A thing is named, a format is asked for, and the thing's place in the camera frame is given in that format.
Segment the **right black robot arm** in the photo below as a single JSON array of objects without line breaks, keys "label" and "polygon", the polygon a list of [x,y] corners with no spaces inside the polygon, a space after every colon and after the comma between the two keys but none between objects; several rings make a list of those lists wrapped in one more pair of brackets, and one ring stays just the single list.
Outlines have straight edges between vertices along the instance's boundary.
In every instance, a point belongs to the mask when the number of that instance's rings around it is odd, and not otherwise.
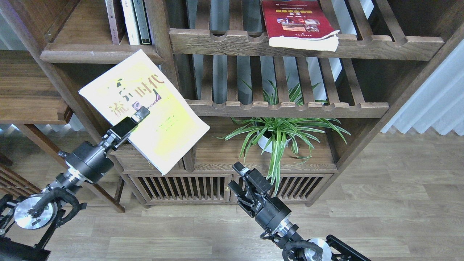
[{"label": "right black robot arm", "polygon": [[268,191],[272,185],[257,170],[249,170],[240,162],[233,169],[243,179],[245,188],[235,181],[229,187],[237,197],[238,205],[264,230],[260,238],[269,240],[282,249],[285,261],[366,261],[368,258],[335,236],[326,240],[320,238],[303,239],[298,226],[289,220],[291,213],[285,203],[271,197]]}]

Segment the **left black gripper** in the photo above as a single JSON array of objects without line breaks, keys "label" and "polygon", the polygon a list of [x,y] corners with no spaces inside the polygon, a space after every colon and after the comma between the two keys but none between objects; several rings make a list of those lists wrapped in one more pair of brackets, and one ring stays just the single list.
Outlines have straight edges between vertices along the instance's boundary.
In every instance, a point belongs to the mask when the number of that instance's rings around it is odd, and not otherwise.
[{"label": "left black gripper", "polygon": [[116,150],[149,114],[149,110],[142,106],[131,117],[125,117],[109,129],[99,144],[94,146],[84,141],[71,153],[60,150],[58,155],[65,160],[69,168],[65,173],[58,175],[58,182],[62,185],[98,182],[114,165],[107,157],[107,152]]}]

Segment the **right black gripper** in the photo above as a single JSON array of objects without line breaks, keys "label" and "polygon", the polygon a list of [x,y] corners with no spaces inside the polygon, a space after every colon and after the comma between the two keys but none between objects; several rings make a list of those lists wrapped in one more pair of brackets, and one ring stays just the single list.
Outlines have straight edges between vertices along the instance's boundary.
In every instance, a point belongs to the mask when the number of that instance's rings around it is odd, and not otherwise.
[{"label": "right black gripper", "polygon": [[269,181],[257,169],[249,170],[240,162],[236,162],[232,168],[245,184],[244,190],[235,181],[228,184],[237,197],[237,204],[266,233],[286,234],[292,226],[289,221],[291,210],[278,197],[269,196],[272,188]]}]

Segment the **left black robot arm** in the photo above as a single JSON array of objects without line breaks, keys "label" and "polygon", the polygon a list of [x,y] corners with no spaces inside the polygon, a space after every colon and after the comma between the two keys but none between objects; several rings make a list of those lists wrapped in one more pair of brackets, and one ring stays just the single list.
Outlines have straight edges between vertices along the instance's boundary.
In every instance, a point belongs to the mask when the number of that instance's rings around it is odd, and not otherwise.
[{"label": "left black robot arm", "polygon": [[[56,177],[41,192],[28,197],[18,197],[8,194],[1,199],[1,255],[2,261],[46,261],[50,251],[45,249],[55,230],[73,219],[87,203],[80,203],[76,198],[82,183],[96,184],[113,166],[107,157],[110,150],[117,150],[125,142],[131,132],[148,115],[149,109],[142,106],[131,117],[125,117],[111,127],[102,137],[99,144],[93,145],[85,141],[73,152],[60,151],[68,165],[68,170]],[[11,226],[17,224],[25,229],[40,229],[48,227],[39,243],[28,246],[17,243],[6,237]]]}]

